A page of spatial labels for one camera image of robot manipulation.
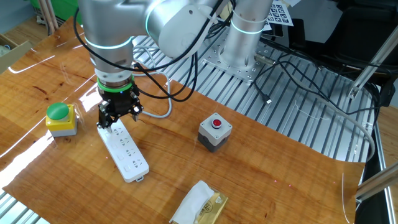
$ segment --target power strip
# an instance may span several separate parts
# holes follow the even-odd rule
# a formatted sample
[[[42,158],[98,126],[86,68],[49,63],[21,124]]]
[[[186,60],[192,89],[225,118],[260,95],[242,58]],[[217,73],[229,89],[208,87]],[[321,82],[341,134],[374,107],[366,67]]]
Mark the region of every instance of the power strip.
[[[127,183],[134,180],[137,182],[142,181],[144,175],[149,172],[147,161],[120,119],[112,124],[111,129],[112,132],[110,133],[106,129],[98,128],[98,133],[108,148],[124,181]]]

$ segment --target green push button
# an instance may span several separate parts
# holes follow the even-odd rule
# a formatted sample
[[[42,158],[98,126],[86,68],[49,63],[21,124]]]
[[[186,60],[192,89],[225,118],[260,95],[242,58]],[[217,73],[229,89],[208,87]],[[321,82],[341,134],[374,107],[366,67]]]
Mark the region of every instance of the green push button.
[[[59,120],[68,116],[69,107],[65,103],[54,103],[47,108],[47,116],[50,119]]]

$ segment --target red button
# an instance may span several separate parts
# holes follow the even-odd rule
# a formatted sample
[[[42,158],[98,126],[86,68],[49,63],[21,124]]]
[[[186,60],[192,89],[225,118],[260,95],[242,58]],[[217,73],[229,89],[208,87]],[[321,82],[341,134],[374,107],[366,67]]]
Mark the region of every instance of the red button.
[[[211,125],[213,128],[218,129],[221,127],[221,121],[219,119],[214,119]]]

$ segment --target white cable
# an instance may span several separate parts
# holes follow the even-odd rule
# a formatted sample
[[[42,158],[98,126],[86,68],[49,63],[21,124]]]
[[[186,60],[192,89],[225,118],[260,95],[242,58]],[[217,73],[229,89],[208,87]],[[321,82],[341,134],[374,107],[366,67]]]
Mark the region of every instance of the white cable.
[[[147,54],[148,54],[148,56],[149,56],[149,58],[150,58],[152,64],[154,65],[153,67],[154,67],[154,68],[156,67],[155,59],[154,59],[154,57],[152,56],[152,54],[149,52],[149,49],[159,49],[158,47],[148,47],[148,46],[137,45],[137,46],[134,46],[133,51],[136,50],[136,49],[137,49],[137,50],[138,50],[138,49],[145,50],[145,52],[147,52]]]
[[[139,63],[141,63],[141,64],[143,64],[145,67],[148,67],[146,64],[142,63],[140,60],[136,60],[136,61],[139,62]],[[167,79],[167,93],[170,94],[170,78],[169,78],[165,73],[163,73],[163,72],[150,72],[150,73],[149,73],[149,75],[157,75],[157,74],[161,74],[161,75],[164,75],[164,76],[166,77],[166,79]],[[144,76],[146,76],[145,74],[132,74],[132,75],[133,75],[134,77],[144,77]],[[160,118],[166,118],[166,117],[168,117],[168,116],[170,115],[170,113],[172,112],[172,99],[169,98],[168,101],[169,101],[169,110],[168,110],[167,113],[164,114],[164,115],[151,114],[151,113],[148,113],[148,112],[146,112],[146,111],[143,111],[142,113],[143,113],[143,114],[146,114],[146,115],[148,115],[148,116],[151,116],[151,117],[153,117],[153,118],[159,118],[159,119],[160,119]]]
[[[299,84],[302,88],[306,89],[306,90],[311,90],[309,89],[309,87],[305,86],[304,83],[302,83],[300,80],[298,80],[297,78],[291,76],[291,78],[294,79],[294,81],[297,82],[297,84]],[[346,113],[340,111],[339,109],[337,109],[333,104],[331,104],[329,101],[323,99],[322,97],[318,96],[318,95],[314,95],[318,100],[320,100],[322,103],[324,103],[326,106],[330,107],[333,111],[335,111],[336,113],[338,113],[339,115],[343,116],[344,118],[346,118],[348,121],[351,121],[357,128],[359,128],[364,135],[366,136],[366,138],[369,141],[370,147],[371,147],[371,154],[369,155],[369,157],[366,159],[366,162],[369,161],[373,155],[374,152],[376,151],[376,147],[374,145],[374,141],[372,136],[369,134],[369,132],[366,130],[366,128],[364,128],[364,126],[362,126],[361,124],[359,124],[355,119],[353,119],[352,117],[350,117],[349,115],[347,115]]]

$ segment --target tabletop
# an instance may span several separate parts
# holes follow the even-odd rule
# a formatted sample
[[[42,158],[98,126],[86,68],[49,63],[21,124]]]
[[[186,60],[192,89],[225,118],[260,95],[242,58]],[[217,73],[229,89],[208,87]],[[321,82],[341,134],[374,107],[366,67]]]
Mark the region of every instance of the tabletop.
[[[95,81],[71,20],[0,75],[0,187],[50,223],[167,223],[199,180],[229,197],[217,223],[354,222],[364,164],[330,159],[199,93],[165,119],[122,118],[150,169],[125,183],[96,130]],[[148,112],[167,111],[167,100],[140,99]],[[53,138],[45,126],[59,101],[75,105],[76,136]],[[233,130],[211,153],[197,136],[215,112]]]

